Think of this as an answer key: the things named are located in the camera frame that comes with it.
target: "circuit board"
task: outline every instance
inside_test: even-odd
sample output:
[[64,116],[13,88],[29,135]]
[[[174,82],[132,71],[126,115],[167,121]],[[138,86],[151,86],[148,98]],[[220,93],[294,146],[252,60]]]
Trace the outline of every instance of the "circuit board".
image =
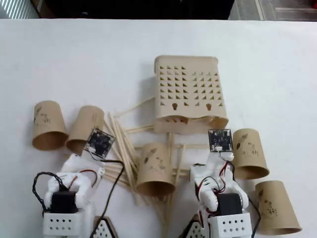
[[230,129],[208,130],[211,152],[232,152],[232,137]]

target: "paper cup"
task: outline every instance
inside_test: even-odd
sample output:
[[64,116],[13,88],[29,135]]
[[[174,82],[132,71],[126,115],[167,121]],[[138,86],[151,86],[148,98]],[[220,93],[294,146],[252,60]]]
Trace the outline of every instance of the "paper cup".
[[145,196],[165,196],[174,190],[167,146],[162,143],[144,145],[136,185],[137,193]]
[[32,145],[39,150],[54,150],[65,144],[68,135],[60,110],[54,101],[42,101],[34,108]]
[[81,155],[94,127],[103,129],[105,114],[95,106],[83,106],[73,125],[66,147],[77,155]]
[[237,179],[258,179],[269,174],[256,130],[240,129],[233,133],[233,153]]
[[281,181],[265,181],[256,185],[261,221],[258,231],[276,236],[300,232],[292,204]]

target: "white robot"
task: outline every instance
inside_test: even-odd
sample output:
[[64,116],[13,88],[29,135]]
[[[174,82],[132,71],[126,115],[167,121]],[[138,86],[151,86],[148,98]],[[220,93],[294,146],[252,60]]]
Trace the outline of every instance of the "white robot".
[[206,238],[249,238],[251,219],[244,211],[249,206],[248,196],[234,181],[229,167],[234,158],[231,131],[210,130],[209,139],[211,152],[207,164],[195,164],[190,172],[201,203],[201,233]]

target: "white box with holes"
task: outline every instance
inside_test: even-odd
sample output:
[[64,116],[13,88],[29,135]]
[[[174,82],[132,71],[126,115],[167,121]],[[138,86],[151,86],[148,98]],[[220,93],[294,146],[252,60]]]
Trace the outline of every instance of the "white box with holes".
[[64,213],[44,213],[43,234],[46,238],[55,236],[72,236],[85,238],[84,232],[84,212],[73,214]]
[[215,57],[158,56],[156,133],[205,133],[228,123]]
[[252,234],[250,213],[209,218],[212,238],[250,237]]

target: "white table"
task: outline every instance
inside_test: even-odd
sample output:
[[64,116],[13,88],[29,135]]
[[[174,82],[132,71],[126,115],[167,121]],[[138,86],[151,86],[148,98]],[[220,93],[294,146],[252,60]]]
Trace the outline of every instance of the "white table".
[[[218,57],[228,128],[260,132],[270,169],[264,179],[284,181],[303,227],[289,237],[316,235],[317,23],[1,20],[0,35],[0,237],[41,237],[42,209],[32,193],[33,178],[39,171],[59,171],[63,154],[69,153],[31,146],[33,106],[59,102],[68,130],[82,105],[122,111],[154,94],[153,63],[163,54]],[[152,105],[126,115],[122,123],[150,123],[142,114],[153,114]],[[133,136],[135,144],[156,140],[165,136]],[[207,143],[207,136],[175,140]],[[188,151],[184,167],[205,162],[207,154]],[[246,190],[264,179],[246,182]],[[38,182],[41,195],[46,182]],[[94,198],[99,214],[110,186],[103,181]],[[186,181],[176,195],[169,238],[181,234],[197,208],[194,188]],[[107,215],[120,238],[160,237],[155,212],[135,206],[119,186]]]

